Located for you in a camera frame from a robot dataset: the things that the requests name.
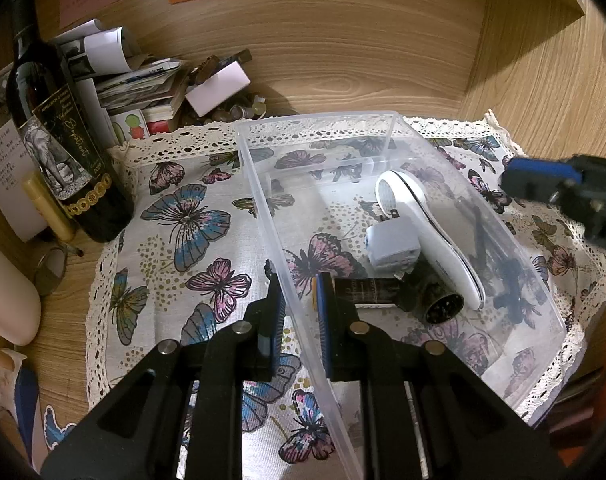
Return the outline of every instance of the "transparent plastic box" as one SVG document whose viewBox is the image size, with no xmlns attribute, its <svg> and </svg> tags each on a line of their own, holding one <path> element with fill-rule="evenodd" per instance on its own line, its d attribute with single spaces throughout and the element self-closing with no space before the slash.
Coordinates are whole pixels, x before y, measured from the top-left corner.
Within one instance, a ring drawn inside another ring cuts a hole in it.
<svg viewBox="0 0 606 480">
<path fill-rule="evenodd" d="M 441 340 L 507 404 L 518 406 L 560 349 L 563 319 L 498 215 L 398 113 L 243 121 L 238 123 L 238 149 L 302 359 L 350 479 L 362 477 L 358 384 L 325 378 L 310 277 L 321 270 L 339 276 L 381 275 L 369 265 L 365 236 L 366 228 L 379 221 L 374 185 L 384 171 L 407 171 L 422 182 L 430 211 L 468 257 L 486 301 L 481 310 L 464 307 L 453 320 L 429 327 L 396 307 L 360 308 L 359 317 L 394 339 L 413 344 Z M 506 259 L 510 266 L 500 264 Z M 510 296 L 506 285 L 514 283 L 514 275 L 518 298 Z M 528 305 L 540 314 L 535 328 L 522 322 Z M 536 355 L 532 373 L 520 384 L 511 377 L 518 352 Z"/>
</svg>

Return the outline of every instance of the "white cylinder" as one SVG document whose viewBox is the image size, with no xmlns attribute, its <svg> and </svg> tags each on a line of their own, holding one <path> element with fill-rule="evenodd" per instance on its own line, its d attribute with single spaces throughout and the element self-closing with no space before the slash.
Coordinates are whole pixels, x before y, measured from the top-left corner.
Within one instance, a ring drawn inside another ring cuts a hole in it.
<svg viewBox="0 0 606 480">
<path fill-rule="evenodd" d="M 26 345 L 40 324 L 40 297 L 36 287 L 0 251 L 0 336 Z"/>
</svg>

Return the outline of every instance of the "pink butterfly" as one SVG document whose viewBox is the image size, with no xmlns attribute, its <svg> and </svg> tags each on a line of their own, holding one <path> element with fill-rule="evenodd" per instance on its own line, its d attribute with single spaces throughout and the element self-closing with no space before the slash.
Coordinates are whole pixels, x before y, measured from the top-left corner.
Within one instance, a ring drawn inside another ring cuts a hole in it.
<svg viewBox="0 0 606 480">
<path fill-rule="evenodd" d="M 467 166 L 465 164 L 463 164 L 462 162 L 460 162 L 459 160 L 456 160 L 453 156 L 449 155 L 448 152 L 446 152 L 442 147 L 438 147 L 436 148 L 438 150 L 438 152 L 444 156 L 448 162 L 454 166 L 457 170 L 464 170 Z"/>
<path fill-rule="evenodd" d="M 206 174 L 200 181 L 203 184 L 214 184 L 215 182 L 222 182 L 231 178 L 232 175 L 221 171 L 219 168 L 214 168 L 211 173 Z"/>
<path fill-rule="evenodd" d="M 185 176 L 185 168 L 176 162 L 159 162 L 149 177 L 149 193 L 155 195 L 165 191 L 170 184 L 178 186 Z"/>
<path fill-rule="evenodd" d="M 216 322 L 222 323 L 236 309 L 236 300 L 250 293 L 252 279 L 247 274 L 234 276 L 230 260 L 217 258 L 208 270 L 192 276 L 185 285 L 203 295 L 213 293 L 214 317 Z"/>
<path fill-rule="evenodd" d="M 576 268 L 576 259 L 561 246 L 554 246 L 552 256 L 547 259 L 547 268 L 555 276 L 563 276 L 568 270 Z"/>
<path fill-rule="evenodd" d="M 307 254 L 300 250 L 300 257 L 285 250 L 289 272 L 294 279 L 298 297 L 312 290 L 312 278 L 319 272 L 330 272 L 339 278 L 366 278 L 365 268 L 351 253 L 340 250 L 340 240 L 327 233 L 318 233 L 309 241 Z"/>
<path fill-rule="evenodd" d="M 294 420 L 301 428 L 280 447 L 278 455 L 289 464 L 304 462 L 310 453 L 317 460 L 326 460 L 336 448 L 314 394 L 298 389 L 292 400 L 297 415 Z"/>
<path fill-rule="evenodd" d="M 474 186 L 482 197 L 492 205 L 494 211 L 496 211 L 498 214 L 505 213 L 505 206 L 510 205 L 512 203 L 512 199 L 507 196 L 502 189 L 490 190 L 481 176 L 474 170 L 469 170 L 467 177 L 469 178 L 472 186 Z"/>
<path fill-rule="evenodd" d="M 512 361 L 514 373 L 510 377 L 510 383 L 505 389 L 503 399 L 507 399 L 507 397 L 518 390 L 521 384 L 532 374 L 535 366 L 536 359 L 534 358 L 532 347 L 525 348 L 516 354 L 516 357 Z"/>
</svg>

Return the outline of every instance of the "blue object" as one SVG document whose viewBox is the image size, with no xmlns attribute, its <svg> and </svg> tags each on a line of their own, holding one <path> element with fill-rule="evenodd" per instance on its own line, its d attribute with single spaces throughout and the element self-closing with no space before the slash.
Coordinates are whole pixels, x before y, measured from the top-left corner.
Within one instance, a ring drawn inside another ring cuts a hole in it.
<svg viewBox="0 0 606 480">
<path fill-rule="evenodd" d="M 574 170 L 566 162 L 543 160 L 541 158 L 512 158 L 505 168 L 507 170 L 528 171 L 540 173 L 545 176 L 556 177 L 562 180 L 571 179 L 577 184 L 582 182 L 582 173 Z"/>
</svg>

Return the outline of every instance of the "blue butterfly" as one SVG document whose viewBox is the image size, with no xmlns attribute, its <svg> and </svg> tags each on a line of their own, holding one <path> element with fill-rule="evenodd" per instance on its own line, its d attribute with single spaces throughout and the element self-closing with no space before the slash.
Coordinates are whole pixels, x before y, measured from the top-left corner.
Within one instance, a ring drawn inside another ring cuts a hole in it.
<svg viewBox="0 0 606 480">
<path fill-rule="evenodd" d="M 143 220 L 160 220 L 160 225 L 174 226 L 170 240 L 177 231 L 174 267 L 179 272 L 199 262 L 209 243 L 225 236 L 229 229 L 229 213 L 199 207 L 206 190 L 202 184 L 187 184 L 171 195 L 164 195 L 141 213 Z"/>
<path fill-rule="evenodd" d="M 48 449 L 52 451 L 61 440 L 63 440 L 67 433 L 72 431 L 76 426 L 73 422 L 67 424 L 64 428 L 59 427 L 56 422 L 56 415 L 54 414 L 54 408 L 47 406 L 45 408 L 45 414 L 43 416 L 43 433 L 45 434 L 45 443 L 48 445 Z"/>
<path fill-rule="evenodd" d="M 180 331 L 183 346 L 209 341 L 216 333 L 214 311 L 207 303 L 199 303 Z"/>
<path fill-rule="evenodd" d="M 478 139 L 456 139 L 454 140 L 454 146 L 484 156 L 492 162 L 499 161 L 496 155 L 494 155 L 494 148 L 500 148 L 500 144 L 493 136 L 480 137 Z"/>
<path fill-rule="evenodd" d="M 208 304 L 201 303 L 196 306 L 192 315 L 185 322 L 180 332 L 180 343 L 189 345 L 208 341 L 215 333 L 216 319 L 214 318 L 214 312 Z M 267 405 L 279 400 L 290 389 L 301 365 L 301 360 L 294 354 L 281 354 L 276 373 L 269 383 L 254 381 L 243 383 L 243 398 L 241 401 L 243 432 L 251 433 L 265 424 Z"/>
<path fill-rule="evenodd" d="M 359 139 L 348 139 L 345 141 L 347 146 L 358 150 L 360 156 L 375 156 L 383 153 L 385 147 L 385 137 L 361 137 Z M 396 145 L 393 139 L 389 139 L 388 149 L 395 150 Z"/>
<path fill-rule="evenodd" d="M 118 339 L 125 346 L 132 342 L 132 336 L 138 323 L 138 314 L 145 308 L 149 296 L 149 289 L 145 285 L 138 286 L 134 290 L 127 286 L 128 268 L 124 267 L 114 276 L 110 312 L 112 312 L 112 322 L 114 322 L 114 314 L 116 314 L 116 332 L 118 332 Z"/>
<path fill-rule="evenodd" d="M 302 428 L 287 439 L 278 450 L 278 455 L 289 464 L 304 462 L 310 452 L 315 459 L 326 460 L 335 448 L 314 394 L 295 390 L 292 400 L 298 415 L 295 421 Z"/>
</svg>

